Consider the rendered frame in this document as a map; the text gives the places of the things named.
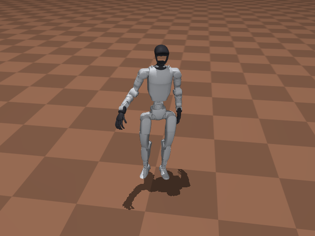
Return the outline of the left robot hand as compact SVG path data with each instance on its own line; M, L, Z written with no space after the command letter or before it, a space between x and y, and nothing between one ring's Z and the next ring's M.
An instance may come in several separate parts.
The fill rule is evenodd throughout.
M177 112L177 124L178 124L181 118L181 112L182 112L181 108L178 108L176 112Z

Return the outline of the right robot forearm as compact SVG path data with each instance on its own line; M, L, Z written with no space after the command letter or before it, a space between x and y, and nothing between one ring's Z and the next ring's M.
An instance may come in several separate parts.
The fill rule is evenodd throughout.
M130 93L130 91L129 91L129 93ZM124 101L122 102L121 106L119 107L119 110L123 110L124 106L126 106L126 108L128 108L130 103L133 101L133 97L129 93L127 94L126 98L124 99Z

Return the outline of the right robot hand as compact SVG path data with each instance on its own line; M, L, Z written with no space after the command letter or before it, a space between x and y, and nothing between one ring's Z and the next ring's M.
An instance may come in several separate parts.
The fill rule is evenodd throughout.
M124 129L124 127L123 127L123 120L125 121L125 123L127 123L126 122L126 119L125 119L125 113L126 113L126 106L124 106L123 107L123 110L119 110L118 111L118 116L117 116L117 118L116 118L116 122L115 122L115 127L117 128L117 129L121 129L122 130L122 128ZM122 128L121 128L122 127Z

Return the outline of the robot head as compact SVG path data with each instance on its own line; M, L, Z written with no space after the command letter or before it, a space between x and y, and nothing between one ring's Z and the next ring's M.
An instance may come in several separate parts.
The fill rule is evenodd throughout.
M155 57L156 57L156 61L157 61L156 65L158 66L158 67L155 67L155 68L158 69L158 70L164 70L166 67L163 67L163 66L166 64L166 62L168 60L168 56L169 56L168 48L165 45L157 45L155 47L154 52L155 52ZM167 57L166 57L166 60L163 61L163 60L158 60L157 56L167 56ZM156 65L154 65L154 66L156 66Z

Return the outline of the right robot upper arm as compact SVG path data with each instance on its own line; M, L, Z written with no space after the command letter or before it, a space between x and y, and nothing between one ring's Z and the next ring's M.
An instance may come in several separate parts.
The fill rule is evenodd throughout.
M146 79L148 77L149 74L149 68L142 68L138 71L137 77L134 81L133 84L133 88L130 91L130 95L132 95L132 97L137 97L139 94L139 88L141 87L144 79Z

